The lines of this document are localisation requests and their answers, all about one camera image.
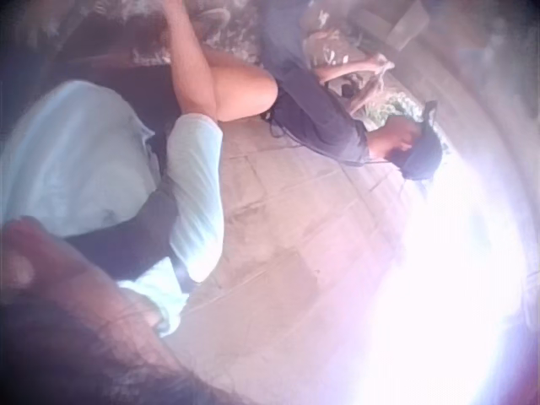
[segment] black hair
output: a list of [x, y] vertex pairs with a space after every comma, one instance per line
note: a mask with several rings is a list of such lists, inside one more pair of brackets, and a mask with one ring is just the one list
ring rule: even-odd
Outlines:
[[95, 331], [50, 302], [24, 297], [0, 316], [2, 404], [244, 403], [188, 370], [161, 369], [136, 354], [120, 361]]
[[389, 162], [399, 168], [403, 178], [406, 180], [421, 181], [431, 179], [440, 166], [442, 144], [439, 136], [428, 121], [429, 113], [435, 108], [436, 102], [430, 101], [426, 103], [422, 114], [424, 120], [420, 122], [422, 132], [413, 146], [407, 151], [395, 149], [387, 158]]

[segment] person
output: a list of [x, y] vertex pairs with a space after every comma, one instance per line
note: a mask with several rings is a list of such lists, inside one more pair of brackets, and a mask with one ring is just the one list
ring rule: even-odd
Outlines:
[[1, 403], [246, 403], [183, 367], [114, 281], [38, 221], [1, 235]]
[[380, 74], [391, 66], [373, 57], [342, 66], [310, 70], [306, 61], [300, 17], [309, 0], [260, 2], [262, 65], [278, 81], [278, 98], [269, 121], [281, 127], [297, 142], [346, 165], [363, 165], [383, 159], [397, 166], [405, 179], [430, 179], [442, 159], [442, 147], [429, 114], [422, 122], [407, 116], [390, 116], [386, 124], [368, 132], [351, 113], [372, 95], [367, 89], [344, 105], [321, 86], [333, 78], [358, 70]]
[[[113, 277], [161, 336], [223, 249], [217, 121], [261, 113], [277, 94], [260, 68], [201, 48], [181, 0], [164, 7], [170, 67], [89, 69], [93, 83], [59, 84], [0, 156], [2, 222], [39, 219]], [[156, 132], [160, 162], [148, 146]]]

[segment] hand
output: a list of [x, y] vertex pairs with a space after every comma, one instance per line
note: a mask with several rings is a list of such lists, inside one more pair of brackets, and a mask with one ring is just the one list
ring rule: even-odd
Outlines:
[[396, 65], [393, 62], [390, 62], [382, 53], [376, 53], [372, 57], [368, 58], [365, 63], [368, 63], [372, 66], [371, 70], [378, 74], [383, 70], [393, 69]]

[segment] leg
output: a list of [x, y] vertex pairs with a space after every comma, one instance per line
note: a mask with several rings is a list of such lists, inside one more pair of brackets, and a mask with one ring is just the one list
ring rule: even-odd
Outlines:
[[256, 116], [273, 105], [278, 85], [270, 73], [228, 53], [203, 50], [212, 69], [220, 121]]

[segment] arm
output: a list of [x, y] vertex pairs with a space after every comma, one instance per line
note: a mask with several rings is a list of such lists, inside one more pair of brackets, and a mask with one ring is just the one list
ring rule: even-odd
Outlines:
[[335, 78], [339, 78], [349, 73], [354, 72], [376, 72], [380, 66], [375, 65], [370, 61], [359, 61], [344, 63], [339, 66], [320, 66], [315, 67], [313, 72], [319, 78], [321, 84], [329, 82]]
[[184, 113], [217, 116], [212, 71], [193, 32], [183, 0], [164, 0], [176, 98]]
[[382, 79], [371, 79], [348, 103], [347, 112], [353, 115], [382, 89]]
[[357, 61], [344, 63], [339, 66], [320, 66], [313, 69], [315, 75], [319, 78], [321, 84], [324, 84], [334, 78], [339, 78], [349, 73], [354, 72], [373, 72], [380, 73], [383, 70], [394, 68], [394, 64], [381, 53], [366, 59], [365, 61]]

